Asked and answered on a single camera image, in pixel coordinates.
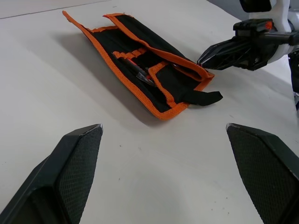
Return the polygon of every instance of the gray floor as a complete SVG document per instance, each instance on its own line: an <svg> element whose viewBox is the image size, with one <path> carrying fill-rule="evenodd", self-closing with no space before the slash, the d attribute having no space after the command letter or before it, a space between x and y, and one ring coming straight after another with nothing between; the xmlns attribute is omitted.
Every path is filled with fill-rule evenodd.
<svg viewBox="0 0 299 224"><path fill-rule="evenodd" d="M244 12L239 0L208 0L209 2L222 8L224 11L233 15L240 20L248 19L248 13ZM291 0L291 6L293 9L299 8L298 0Z"/></svg>

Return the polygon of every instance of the white table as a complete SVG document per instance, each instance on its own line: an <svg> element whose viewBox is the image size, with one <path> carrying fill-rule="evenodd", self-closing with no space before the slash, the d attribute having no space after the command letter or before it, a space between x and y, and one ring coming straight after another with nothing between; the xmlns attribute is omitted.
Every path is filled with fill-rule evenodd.
<svg viewBox="0 0 299 224"><path fill-rule="evenodd" d="M89 28L110 25L103 14L126 12L194 61L231 38L238 21L204 0L111 0L66 11ZM224 99L162 122L61 10L2 19L0 30L0 210L64 134L102 123L81 223L262 223L225 126L271 132L299 154L287 58L255 72L213 71L205 90Z"/></svg>

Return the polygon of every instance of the black strap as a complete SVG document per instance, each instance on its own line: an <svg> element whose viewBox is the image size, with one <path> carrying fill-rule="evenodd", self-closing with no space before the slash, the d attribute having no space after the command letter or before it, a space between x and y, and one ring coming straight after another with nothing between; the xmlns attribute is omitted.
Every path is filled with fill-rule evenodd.
<svg viewBox="0 0 299 224"><path fill-rule="evenodd" d="M220 92L201 92L201 91L187 91L182 100L185 103L193 104L193 105L200 105L200 106L208 106L213 103L218 102L221 100L223 96Z"/></svg>

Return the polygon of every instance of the tool roll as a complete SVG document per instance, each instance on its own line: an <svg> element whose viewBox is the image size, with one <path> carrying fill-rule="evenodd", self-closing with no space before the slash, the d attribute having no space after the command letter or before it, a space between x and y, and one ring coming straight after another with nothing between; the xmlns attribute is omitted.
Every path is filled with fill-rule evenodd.
<svg viewBox="0 0 299 224"><path fill-rule="evenodd" d="M190 61L132 16L108 14L115 26L90 30L64 16L92 42L121 82L159 119L175 117L189 104L206 106L222 99L202 92L213 74Z"/></svg>

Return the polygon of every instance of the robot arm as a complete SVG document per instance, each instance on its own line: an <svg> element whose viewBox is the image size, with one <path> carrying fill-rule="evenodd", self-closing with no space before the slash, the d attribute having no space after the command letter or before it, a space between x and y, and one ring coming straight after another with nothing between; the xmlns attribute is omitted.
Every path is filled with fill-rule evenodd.
<svg viewBox="0 0 299 224"><path fill-rule="evenodd" d="M234 25L235 36L209 47L199 58L204 68L259 69L299 45L299 19L290 0L240 0L249 20Z"/></svg>

